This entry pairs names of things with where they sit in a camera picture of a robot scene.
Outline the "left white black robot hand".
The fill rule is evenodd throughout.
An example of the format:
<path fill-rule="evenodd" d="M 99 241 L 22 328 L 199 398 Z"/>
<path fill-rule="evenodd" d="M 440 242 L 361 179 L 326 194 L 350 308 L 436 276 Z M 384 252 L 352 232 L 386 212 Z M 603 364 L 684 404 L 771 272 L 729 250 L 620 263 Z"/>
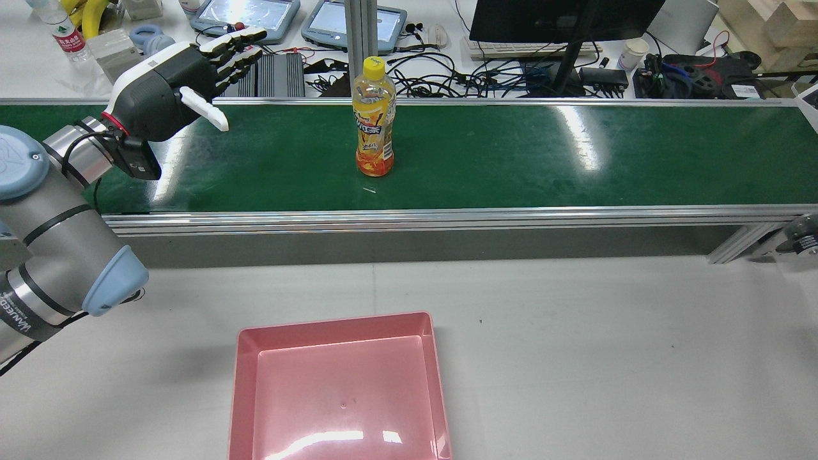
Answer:
<path fill-rule="evenodd" d="M 169 140 L 199 118 L 227 132 L 227 116 L 213 99 L 260 58 L 255 43 L 266 35 L 251 26 L 202 45 L 175 43 L 159 50 L 114 82 L 102 123 L 148 142 Z"/>

